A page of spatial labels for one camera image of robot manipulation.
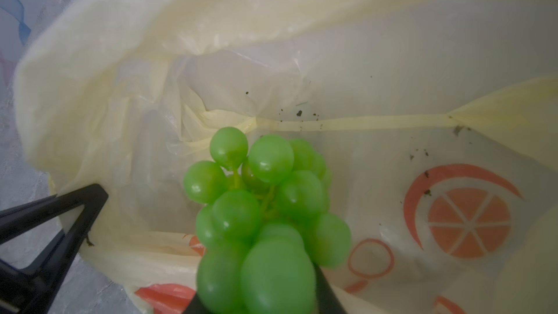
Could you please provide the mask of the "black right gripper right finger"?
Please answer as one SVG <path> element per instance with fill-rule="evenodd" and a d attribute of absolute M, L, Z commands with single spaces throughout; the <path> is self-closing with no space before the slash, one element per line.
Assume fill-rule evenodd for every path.
<path fill-rule="evenodd" d="M 334 294 L 321 268 L 314 264 L 316 277 L 316 297 L 319 314 L 347 314 L 341 302 Z"/>

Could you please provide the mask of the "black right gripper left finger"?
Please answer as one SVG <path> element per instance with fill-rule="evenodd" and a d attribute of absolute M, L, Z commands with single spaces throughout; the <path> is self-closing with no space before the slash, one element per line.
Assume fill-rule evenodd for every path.
<path fill-rule="evenodd" d="M 205 307 L 198 295 L 195 295 L 190 301 L 183 314 L 205 314 Z"/>

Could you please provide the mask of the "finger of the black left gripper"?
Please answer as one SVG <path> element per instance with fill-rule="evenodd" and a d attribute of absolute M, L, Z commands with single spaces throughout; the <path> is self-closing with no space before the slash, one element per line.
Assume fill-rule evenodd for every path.
<path fill-rule="evenodd" d="M 82 208 L 68 231 L 60 231 L 27 267 L 1 261 L 1 312 L 48 313 L 108 193 L 92 184 L 62 196 L 54 195 L 1 211 L 1 243 L 62 214 Z"/>

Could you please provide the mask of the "green grapes bunch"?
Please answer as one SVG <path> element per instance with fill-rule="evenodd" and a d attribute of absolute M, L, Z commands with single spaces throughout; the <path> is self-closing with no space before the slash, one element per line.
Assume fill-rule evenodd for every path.
<path fill-rule="evenodd" d="M 205 313 L 319 313 L 314 264 L 337 267 L 352 245 L 330 210 L 322 155 L 301 138 L 249 142 L 235 127 L 219 129 L 209 152 L 183 179 L 201 205 L 196 295 Z"/>

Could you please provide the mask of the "pale yellow plastic bag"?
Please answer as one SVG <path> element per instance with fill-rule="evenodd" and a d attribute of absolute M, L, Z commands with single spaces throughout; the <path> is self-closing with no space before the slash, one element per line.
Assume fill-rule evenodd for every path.
<path fill-rule="evenodd" d="M 182 179 L 234 126 L 311 143 L 348 313 L 557 312 L 557 0 L 52 0 L 13 79 L 30 165 L 108 200 L 81 256 L 196 288 Z"/>

